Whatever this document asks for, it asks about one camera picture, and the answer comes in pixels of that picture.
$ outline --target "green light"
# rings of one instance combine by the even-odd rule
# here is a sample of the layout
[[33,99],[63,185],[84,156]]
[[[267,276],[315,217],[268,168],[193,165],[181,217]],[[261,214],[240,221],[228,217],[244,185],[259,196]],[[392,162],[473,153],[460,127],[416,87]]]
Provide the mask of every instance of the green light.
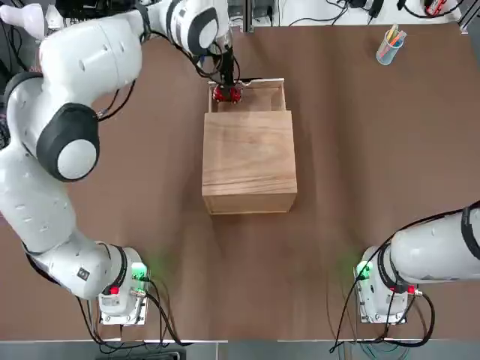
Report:
[[369,262],[361,261],[356,268],[358,278],[360,280],[367,280],[368,278],[370,278],[370,271],[373,268],[374,268],[374,264],[371,261]]
[[143,262],[134,262],[132,264],[132,279],[140,280],[146,278],[147,267]]

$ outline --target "cable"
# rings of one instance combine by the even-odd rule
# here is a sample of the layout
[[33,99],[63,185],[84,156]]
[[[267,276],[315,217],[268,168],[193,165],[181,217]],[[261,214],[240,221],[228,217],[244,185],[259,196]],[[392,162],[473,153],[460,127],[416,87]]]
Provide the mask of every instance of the cable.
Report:
[[99,112],[100,116],[105,116],[112,109],[113,104],[115,103],[115,101],[117,100],[117,97],[119,96],[119,92],[120,90],[115,91],[115,95],[113,95],[112,102],[110,102],[109,106],[107,106],[105,109]]
[[17,1],[20,3],[20,5],[18,5],[14,0],[10,0],[10,2],[15,8],[23,8],[25,6],[25,3],[22,0]]
[[123,102],[120,104],[119,107],[117,107],[115,110],[113,110],[110,114],[107,114],[105,116],[102,116],[101,118],[98,119],[98,122],[103,122],[107,119],[110,119],[112,116],[116,115],[120,110],[123,109],[123,107],[125,106],[125,104],[130,100],[130,96],[132,95],[132,92],[134,92],[134,87],[135,87],[135,82],[136,80],[134,80],[132,82],[132,85],[130,85],[130,89],[128,90],[128,93],[127,93],[127,96],[125,97],[125,99],[123,100]]
[[[18,46],[18,49],[15,47],[14,32],[16,32],[16,33],[18,34],[19,39],[20,39],[20,45]],[[14,26],[11,26],[11,27],[10,27],[9,42],[10,42],[10,45],[12,46],[13,54],[15,55],[16,62],[18,63],[18,65],[19,65],[24,71],[28,71],[29,69],[27,68],[27,66],[25,65],[25,63],[22,61],[22,59],[20,58],[20,49],[22,48],[22,45],[23,45],[23,38],[22,38],[22,35],[20,34],[20,31],[19,31],[16,27],[14,27]]]
[[330,5],[334,5],[336,6],[337,8],[339,9],[343,9],[343,7],[341,7],[338,3],[336,2],[331,2],[330,0],[325,0],[327,2],[327,4],[330,4]]
[[163,319],[166,322],[166,328],[168,329],[168,332],[172,337],[172,339],[175,341],[175,343],[177,345],[180,345],[181,347],[187,347],[189,345],[192,345],[192,343],[182,343],[178,335],[173,331],[172,326],[170,325],[170,322],[167,321],[168,316],[165,314],[164,309],[160,306],[160,302],[154,296],[152,296],[152,294],[147,293],[146,297],[147,299],[150,299],[155,304],[157,309],[160,311],[160,315],[163,317]]
[[278,27],[282,26],[281,12],[280,12],[280,0],[277,0],[277,9],[278,9]]
[[348,11],[348,1],[345,1],[345,5],[343,6],[343,10],[338,14],[337,18],[333,20],[331,23],[332,25],[335,25],[335,23],[340,19],[346,12]]
[[78,296],[75,297],[76,300],[78,301],[78,305],[80,306],[80,310],[82,311],[82,317],[83,321],[85,323],[85,326],[87,327],[88,334],[90,335],[90,338],[97,344],[105,347],[109,347],[110,349],[114,349],[113,352],[104,352],[101,348],[100,351],[104,354],[111,354],[114,353],[117,350],[123,350],[123,349],[135,349],[137,347],[143,347],[144,343],[137,344],[137,345],[131,345],[131,346],[124,346],[125,343],[123,343],[120,346],[112,346],[109,345],[106,341],[102,340],[96,329],[93,327],[93,324],[89,324],[89,321],[87,320],[87,316],[85,314],[85,309],[83,308],[82,301]]
[[[7,36],[7,30],[5,30],[5,23],[1,19],[0,19],[0,25],[1,25],[1,29],[3,30],[3,34],[5,35],[5,41],[9,43],[10,40],[9,40],[9,37]],[[12,73],[12,70],[13,70],[12,67],[14,65],[12,62],[12,52],[11,52],[10,46],[7,45],[7,48],[8,48],[8,64],[10,67],[10,73]]]
[[447,11],[445,11],[444,13],[438,13],[437,15],[428,15],[428,14],[427,14],[427,15],[418,15],[417,13],[414,13],[413,11],[411,11],[411,10],[407,7],[406,4],[403,6],[403,8],[405,9],[405,11],[406,11],[408,14],[410,14],[410,15],[412,15],[413,17],[416,17],[416,18],[418,18],[418,19],[435,19],[435,18],[437,18],[437,17],[444,17],[445,15],[448,15],[448,14],[453,13],[455,10],[458,9],[458,7],[459,7],[460,5],[462,5],[462,3],[463,3],[464,1],[465,1],[465,0],[460,0],[460,1],[459,1],[453,8],[451,8],[450,10],[447,10]]
[[296,23],[298,23],[300,21],[304,21],[304,20],[315,21],[317,23],[327,23],[327,22],[333,20],[332,25],[334,25],[337,22],[337,20],[340,19],[347,12],[347,10],[348,10],[348,3],[345,2],[345,6],[342,7],[342,11],[337,16],[332,17],[331,19],[314,19],[312,17],[302,17],[301,19],[297,19],[294,22],[290,23],[289,26],[292,26],[293,24],[296,24]]
[[[405,229],[408,229],[409,227],[413,227],[415,225],[419,225],[419,224],[422,224],[422,223],[426,223],[426,222],[430,222],[430,221],[434,221],[434,220],[437,220],[437,219],[440,219],[440,218],[444,218],[445,216],[449,216],[449,215],[454,215],[454,214],[457,214],[459,212],[461,212],[462,209],[457,209],[457,210],[453,210],[453,211],[445,211],[445,212],[442,212],[442,213],[439,213],[439,214],[435,214],[435,215],[431,215],[431,216],[427,216],[427,217],[423,217],[421,219],[418,219],[418,220],[415,220],[413,221],[412,223],[409,223],[407,224],[406,226],[403,226],[402,228],[400,228],[398,231],[401,231],[401,230],[405,230]],[[352,286],[350,287],[350,290],[346,296],[346,300],[345,302],[343,303],[343,310],[342,310],[342,314],[341,314],[341,317],[340,317],[340,322],[338,324],[338,328],[337,328],[337,335],[335,337],[335,342],[334,342],[334,346],[332,346],[329,350],[329,352],[332,354],[336,349],[337,347],[339,347],[343,341],[339,342],[338,339],[340,337],[340,329],[341,329],[341,325],[342,325],[342,322],[344,321],[344,317],[345,317],[345,312],[347,310],[347,305],[348,305],[348,301],[350,299],[350,296],[352,295],[353,293],[353,290],[355,289],[356,287],[356,284],[360,281],[360,276],[362,275],[363,271],[365,270],[365,268],[367,267],[368,263],[380,252],[380,250],[382,250],[383,247],[385,247],[391,240],[392,238],[395,236],[395,234],[398,232],[394,232],[392,235],[390,235],[373,253],[372,255],[370,256],[370,258],[367,260],[367,262],[365,263],[365,265],[363,266],[363,268],[358,272],[355,280],[353,281],[353,284]]]
[[423,292],[422,298],[424,298],[428,306],[430,306],[430,326],[428,327],[427,334],[417,343],[405,343],[403,341],[396,341],[396,340],[385,340],[388,344],[398,345],[400,347],[421,347],[425,345],[432,337],[434,333],[435,327],[435,307],[434,303],[431,301],[430,297]]

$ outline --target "table surface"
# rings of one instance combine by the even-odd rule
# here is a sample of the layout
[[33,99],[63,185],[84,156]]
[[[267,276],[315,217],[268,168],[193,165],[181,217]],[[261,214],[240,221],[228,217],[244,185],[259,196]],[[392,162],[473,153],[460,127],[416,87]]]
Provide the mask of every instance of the table surface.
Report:
[[[336,329],[341,289],[368,245],[479,198],[480,75],[470,39],[452,24],[409,26],[383,67],[374,54],[385,30],[235,34],[242,77],[285,78],[298,176],[289,214],[207,214],[208,86],[164,40],[144,46],[130,102],[100,126],[97,169],[69,193],[88,237],[135,247],[165,281],[181,338],[332,339],[329,319]],[[89,338],[75,298],[29,268],[7,223],[0,232],[0,339]],[[422,288],[436,306],[435,338],[479,338],[480,283]],[[420,338],[417,319],[412,313],[391,335]],[[358,336],[378,331],[359,326]],[[158,339],[155,309],[146,326],[123,335]],[[103,336],[119,334],[115,327]],[[353,336],[346,321],[341,337]]]

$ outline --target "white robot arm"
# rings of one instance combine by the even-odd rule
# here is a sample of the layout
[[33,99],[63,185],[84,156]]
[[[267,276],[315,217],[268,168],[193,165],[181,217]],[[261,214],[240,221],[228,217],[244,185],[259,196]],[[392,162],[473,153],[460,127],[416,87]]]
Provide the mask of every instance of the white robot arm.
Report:
[[111,323],[137,323],[142,299],[132,290],[140,256],[86,238],[62,184],[84,178],[98,161],[92,102],[138,77],[146,31],[200,56],[214,42],[231,51],[228,24],[227,0],[163,0],[82,22],[42,42],[42,74],[21,73],[7,85],[10,143],[0,151],[0,211],[34,265],[75,296],[99,296]]
[[[450,211],[396,232],[385,246],[369,247],[356,273],[361,272],[357,285],[361,321],[395,324],[404,317],[407,295],[417,284],[480,279],[478,207],[476,202]],[[368,270],[362,271],[365,264]]]

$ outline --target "pen holder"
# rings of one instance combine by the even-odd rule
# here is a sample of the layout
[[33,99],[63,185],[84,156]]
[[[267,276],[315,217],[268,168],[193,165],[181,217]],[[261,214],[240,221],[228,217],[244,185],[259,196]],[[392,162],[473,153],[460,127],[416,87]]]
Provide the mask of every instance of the pen holder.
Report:
[[388,34],[389,30],[383,35],[383,41],[376,51],[376,60],[382,65],[390,65],[398,49],[404,45],[404,40],[398,40],[394,45],[391,45],[387,40]]

